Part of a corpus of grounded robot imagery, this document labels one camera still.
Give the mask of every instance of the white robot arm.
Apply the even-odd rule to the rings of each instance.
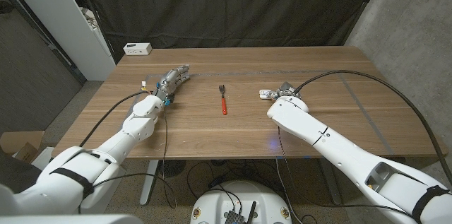
[[[112,182],[95,189],[93,184],[117,176],[132,148],[153,134],[158,112],[171,103],[176,87],[189,79],[188,70],[185,65],[166,73],[153,94],[133,106],[122,129],[99,148],[68,148],[46,166],[35,185],[19,194],[0,186],[1,215],[71,214],[80,204],[83,208],[96,204]]]
[[[288,93],[278,97],[267,115],[281,129],[305,140],[346,174],[358,189],[376,205],[409,213],[379,208],[395,223],[450,223],[452,195],[429,175],[362,150],[359,146],[308,114],[307,105]],[[264,90],[261,98],[275,98],[276,92]]]

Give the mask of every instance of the wooden table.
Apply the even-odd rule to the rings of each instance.
[[[267,118],[273,104],[260,100],[260,89],[295,87],[322,72],[349,69],[383,76],[356,47],[262,47],[220,49],[154,49],[149,56],[128,57],[102,84],[54,149],[57,155],[77,146],[118,100],[155,85],[161,75],[190,64],[191,79],[176,91],[167,107],[167,159],[274,158],[282,155],[277,126]],[[218,86],[224,84],[227,115],[222,114]],[[114,135],[139,99],[130,99],[99,126],[86,148],[97,148]],[[433,156],[432,143],[415,113],[385,86],[368,78],[335,74],[303,88],[310,114],[358,146],[382,156]],[[308,143],[282,131],[289,158],[317,158]],[[447,147],[440,141],[443,153]],[[161,159],[165,122],[140,142],[128,158]]]

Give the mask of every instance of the gray wall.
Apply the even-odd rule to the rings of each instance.
[[[452,0],[371,0],[345,44],[359,47],[452,149]],[[448,185],[438,169],[424,171]]]

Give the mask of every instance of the gray metal panel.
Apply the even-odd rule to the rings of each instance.
[[[45,130],[80,88],[19,12],[0,15],[0,134]]]

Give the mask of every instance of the black curtain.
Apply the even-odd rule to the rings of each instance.
[[[153,48],[340,45],[364,0],[92,0],[118,62]]]

